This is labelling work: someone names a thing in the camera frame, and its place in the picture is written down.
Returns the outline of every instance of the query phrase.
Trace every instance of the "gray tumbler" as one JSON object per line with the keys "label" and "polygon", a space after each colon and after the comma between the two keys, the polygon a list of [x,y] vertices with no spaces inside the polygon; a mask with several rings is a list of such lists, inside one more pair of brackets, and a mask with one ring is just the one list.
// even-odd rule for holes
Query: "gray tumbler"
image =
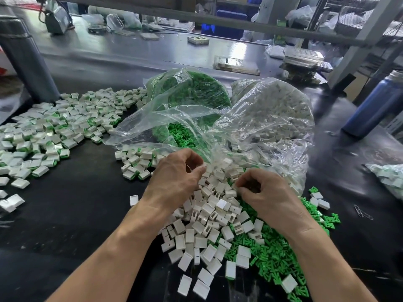
{"label": "gray tumbler", "polygon": [[0,45],[35,102],[54,102],[60,93],[31,34],[18,17],[0,15]]}

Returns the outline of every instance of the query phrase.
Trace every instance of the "tabletop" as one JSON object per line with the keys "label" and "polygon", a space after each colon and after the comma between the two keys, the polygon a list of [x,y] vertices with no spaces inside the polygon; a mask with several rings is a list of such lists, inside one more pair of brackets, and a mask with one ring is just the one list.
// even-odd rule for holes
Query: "tabletop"
{"label": "tabletop", "polygon": [[[265,58],[262,45],[211,37],[210,45],[199,49],[189,46],[184,34],[165,33],[153,42],[138,36],[96,36],[86,32],[79,17],[74,17],[74,31],[50,36],[37,21],[37,12],[14,11],[27,22],[61,92],[132,89],[155,74],[183,66],[200,67],[227,87],[238,79],[257,78],[212,70],[211,61],[219,53],[255,62],[260,77],[281,76],[280,61]],[[403,207],[364,164],[403,163],[403,146],[382,128],[361,141],[352,139],[340,132],[355,110],[350,102],[326,86],[295,86],[312,99],[316,124],[304,195],[312,186],[320,190],[342,221],[330,234],[342,255],[379,301],[398,301],[403,292],[396,263],[403,248]],[[142,196],[147,182],[124,180],[113,152],[112,147],[83,142],[68,160],[31,180],[25,190],[7,187],[26,203],[7,216],[15,220],[12,226],[0,229],[2,301],[44,301],[118,226],[130,208],[129,197]],[[360,218],[355,204],[374,219]],[[152,243],[128,300],[200,300],[193,293],[178,296],[183,272],[162,254],[161,243],[159,236]],[[208,300],[286,301],[286,295],[253,268],[239,269],[234,282],[227,281],[221,269]]]}

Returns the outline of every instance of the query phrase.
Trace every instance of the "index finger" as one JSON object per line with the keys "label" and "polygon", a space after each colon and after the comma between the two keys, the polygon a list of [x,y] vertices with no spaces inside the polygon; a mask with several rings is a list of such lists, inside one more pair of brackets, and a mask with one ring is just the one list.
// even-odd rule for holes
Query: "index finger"
{"label": "index finger", "polygon": [[253,180],[256,180],[257,182],[262,184],[266,178],[270,177],[270,174],[271,172],[254,167],[249,169],[246,173],[239,177],[239,179],[235,183],[238,187],[244,186],[246,183]]}
{"label": "index finger", "polygon": [[184,148],[176,152],[179,158],[184,160],[184,162],[189,165],[189,167],[193,170],[199,165],[203,164],[203,158],[200,157],[197,153],[195,153],[190,148]]}

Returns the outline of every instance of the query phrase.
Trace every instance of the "person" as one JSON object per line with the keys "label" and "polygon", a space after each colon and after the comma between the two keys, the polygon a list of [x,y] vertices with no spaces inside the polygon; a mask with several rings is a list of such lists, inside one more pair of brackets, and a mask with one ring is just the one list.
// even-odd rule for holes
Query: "person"
{"label": "person", "polygon": [[[199,188],[205,171],[203,159],[189,148],[161,160],[141,200],[47,302],[126,301],[151,242]],[[259,185],[254,193],[252,187]],[[376,301],[282,177],[254,168],[236,186],[244,201],[288,240],[315,302]]]}

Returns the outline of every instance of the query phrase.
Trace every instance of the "pile of green plastic pieces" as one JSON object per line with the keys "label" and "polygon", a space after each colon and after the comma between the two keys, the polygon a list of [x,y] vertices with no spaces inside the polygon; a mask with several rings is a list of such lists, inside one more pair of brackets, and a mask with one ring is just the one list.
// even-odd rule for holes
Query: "pile of green plastic pieces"
{"label": "pile of green plastic pieces", "polygon": [[[154,77],[147,83],[148,96],[154,99],[159,94],[170,91],[167,98],[170,108],[180,105],[202,105],[213,109],[231,106],[230,98],[224,88],[213,77],[202,72],[186,69],[165,72]],[[207,129],[219,118],[219,115],[209,115],[193,119],[201,129]],[[172,136],[179,147],[197,147],[193,133],[181,124],[169,124],[168,134]],[[158,142],[164,142],[168,137],[160,127],[153,129],[153,135]]]}
{"label": "pile of green plastic pieces", "polygon": [[[318,189],[313,187],[309,191],[315,193],[318,192]],[[312,217],[319,223],[320,215],[318,214],[317,208],[304,197],[300,197],[300,200]],[[258,216],[256,211],[243,200],[241,201],[241,206],[250,216],[250,220],[254,223]],[[325,222],[319,224],[328,235],[328,229],[334,229],[335,223],[340,223],[339,216],[335,213],[332,213],[331,216],[323,215],[322,218]],[[289,243],[284,236],[279,234],[275,229],[270,228],[266,223],[262,228],[262,236],[265,240],[264,245],[257,244],[245,233],[235,236],[234,240],[231,242],[231,249],[225,253],[224,258],[235,262],[239,245],[250,248],[251,254],[254,258],[250,260],[249,265],[255,265],[259,269],[260,276],[262,276],[267,282],[273,281],[276,285],[281,285],[282,279],[291,274],[298,282],[298,286],[288,294],[287,298],[291,302],[302,302],[299,296],[309,297],[309,292],[306,286],[304,274]]]}

